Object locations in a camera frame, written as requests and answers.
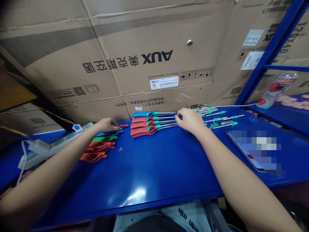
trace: blue shelf frame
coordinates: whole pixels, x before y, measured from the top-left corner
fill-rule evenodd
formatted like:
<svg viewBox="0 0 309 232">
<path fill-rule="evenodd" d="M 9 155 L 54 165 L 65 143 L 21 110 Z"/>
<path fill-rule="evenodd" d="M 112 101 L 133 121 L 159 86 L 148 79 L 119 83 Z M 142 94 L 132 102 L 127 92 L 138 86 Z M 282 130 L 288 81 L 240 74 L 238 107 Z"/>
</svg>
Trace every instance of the blue shelf frame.
<svg viewBox="0 0 309 232">
<path fill-rule="evenodd" d="M 309 67 L 271 65 L 284 46 L 285 42 L 294 31 L 304 13 L 307 11 L 308 7 L 309 0 L 293 1 L 290 9 L 278 27 L 278 30 L 275 33 L 273 39 L 270 41 L 263 56 L 261 57 L 261 60 L 257 64 L 243 91 L 239 95 L 236 101 L 236 105 L 246 104 L 249 97 L 260 83 L 268 69 L 309 72 Z"/>
</svg>

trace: white power strip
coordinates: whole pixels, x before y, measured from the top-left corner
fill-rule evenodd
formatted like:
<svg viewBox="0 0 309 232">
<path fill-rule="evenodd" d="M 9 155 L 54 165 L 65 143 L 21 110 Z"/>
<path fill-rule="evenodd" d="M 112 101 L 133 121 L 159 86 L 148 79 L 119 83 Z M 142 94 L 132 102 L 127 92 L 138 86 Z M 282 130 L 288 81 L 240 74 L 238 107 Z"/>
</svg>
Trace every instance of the white power strip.
<svg viewBox="0 0 309 232">
<path fill-rule="evenodd" d="M 85 126 L 83 126 L 83 128 L 86 129 L 86 128 L 89 128 L 92 125 L 93 125 L 93 123 L 90 122 L 90 123 L 86 124 Z M 68 134 L 66 137 L 57 140 L 56 142 L 51 144 L 50 150 L 48 152 L 44 153 L 43 155 L 40 155 L 40 154 L 33 152 L 33 151 L 27 153 L 27 162 L 26 162 L 25 170 L 28 170 L 29 168 L 33 167 L 34 165 L 36 165 L 36 164 L 48 159 L 49 157 L 53 156 L 58 151 L 63 149 L 65 146 L 70 144 L 81 133 L 82 132 L 80 132 L 80 133 L 72 132 L 72 133 Z M 19 169 L 22 169 L 24 162 L 25 162 L 25 155 L 22 156 L 17 167 Z"/>
</svg>

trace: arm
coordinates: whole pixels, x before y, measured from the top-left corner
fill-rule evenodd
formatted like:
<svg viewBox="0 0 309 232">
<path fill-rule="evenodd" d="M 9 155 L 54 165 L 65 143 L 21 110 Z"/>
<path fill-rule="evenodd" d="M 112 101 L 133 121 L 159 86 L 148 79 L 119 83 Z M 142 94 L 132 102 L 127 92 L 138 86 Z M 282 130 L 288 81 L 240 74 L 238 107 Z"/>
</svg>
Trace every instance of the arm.
<svg viewBox="0 0 309 232">
<path fill-rule="evenodd" d="M 67 180 L 92 139 L 100 132 L 121 130 L 113 119 L 86 129 L 0 201 L 0 220 L 12 231 L 30 230 L 48 202 Z"/>
<path fill-rule="evenodd" d="M 302 231 L 269 188 L 205 126 L 199 113 L 183 108 L 176 121 L 202 144 L 224 196 L 249 232 Z"/>
</svg>

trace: blue metal shelf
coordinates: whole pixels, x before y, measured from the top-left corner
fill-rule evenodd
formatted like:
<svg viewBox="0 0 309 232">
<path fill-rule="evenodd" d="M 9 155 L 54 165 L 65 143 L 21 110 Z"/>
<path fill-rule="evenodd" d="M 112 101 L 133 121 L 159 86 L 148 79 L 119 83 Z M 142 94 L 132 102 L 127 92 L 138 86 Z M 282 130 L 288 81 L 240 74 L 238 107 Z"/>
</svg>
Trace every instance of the blue metal shelf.
<svg viewBox="0 0 309 232">
<path fill-rule="evenodd" d="M 297 98 L 300 102 L 308 100 L 302 98 L 301 95 L 302 94 L 298 94 L 291 97 Z M 275 102 L 269 109 L 262 109 L 256 105 L 248 106 L 246 109 L 252 110 L 262 117 L 284 126 L 287 129 L 309 137 L 309 111 L 307 110 L 286 107 L 281 105 L 280 102 Z"/>
<path fill-rule="evenodd" d="M 309 67 L 306 66 L 265 65 L 264 69 L 309 72 Z"/>
<path fill-rule="evenodd" d="M 240 96 L 236 101 L 236 105 L 242 105 L 247 102 L 252 92 L 255 90 L 263 76 L 265 75 L 267 69 L 279 69 L 279 70 L 292 70 L 309 72 L 308 67 L 296 67 L 296 66 L 275 66 L 271 65 L 283 45 L 290 37 L 291 33 L 294 31 L 299 20 L 302 18 L 304 13 L 309 7 L 309 0 L 295 0 L 290 6 L 290 9 L 283 18 L 277 32 L 275 33 L 273 39 L 270 41 L 266 51 L 264 52 L 261 60 L 257 64 L 255 70 L 253 71 L 251 77 L 249 78 L 246 86 L 241 92 Z"/>
</svg>

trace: white cable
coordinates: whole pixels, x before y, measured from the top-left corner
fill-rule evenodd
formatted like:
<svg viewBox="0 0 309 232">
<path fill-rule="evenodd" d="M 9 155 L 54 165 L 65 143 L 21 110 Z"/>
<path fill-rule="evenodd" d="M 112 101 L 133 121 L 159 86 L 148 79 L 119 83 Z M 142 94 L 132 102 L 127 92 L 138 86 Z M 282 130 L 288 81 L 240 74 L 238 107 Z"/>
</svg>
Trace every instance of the white cable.
<svg viewBox="0 0 309 232">
<path fill-rule="evenodd" d="M 17 184 L 16 184 L 16 185 L 19 184 L 20 179 L 21 179 L 22 176 L 23 176 L 23 172 L 24 172 L 24 170 L 25 170 L 26 163 L 27 163 L 27 151 L 26 151 L 25 144 L 24 144 L 24 142 L 27 142 L 27 141 L 28 141 L 28 140 L 23 140 L 23 141 L 22 141 L 22 148 L 23 148 L 23 154 L 24 154 L 24 156 L 25 156 L 25 159 L 24 159 L 24 164 L 23 164 L 22 171 L 20 172 L 20 175 L 19 175 L 19 178 L 18 178 L 18 181 L 17 181 Z"/>
<path fill-rule="evenodd" d="M 255 103 L 250 104 L 250 105 L 232 105 L 232 106 L 238 106 L 238 107 L 241 107 L 241 106 L 251 106 L 251 105 L 255 105 Z M 213 108 L 219 108 L 219 107 L 231 107 L 231 106 L 215 106 L 215 107 L 213 107 Z"/>
</svg>

